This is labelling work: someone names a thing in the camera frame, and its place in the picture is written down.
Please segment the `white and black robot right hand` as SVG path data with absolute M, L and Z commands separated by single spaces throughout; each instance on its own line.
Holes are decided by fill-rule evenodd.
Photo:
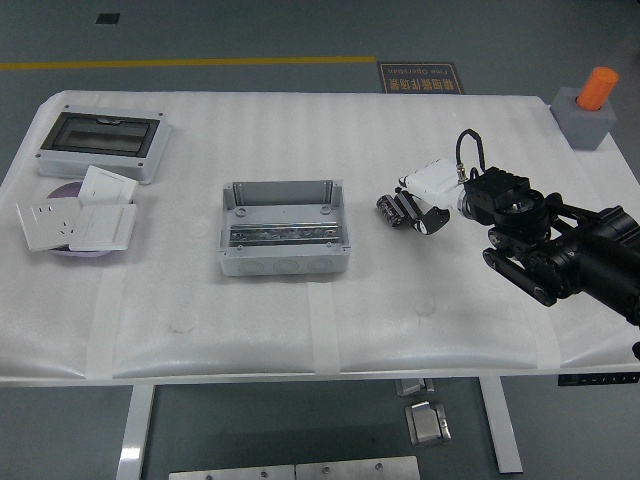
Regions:
M 436 233 L 450 220 L 452 212 L 463 214 L 466 181 L 464 167 L 449 159 L 437 159 L 400 178 L 392 197 L 398 218 L 394 226 L 407 222 L 421 234 Z

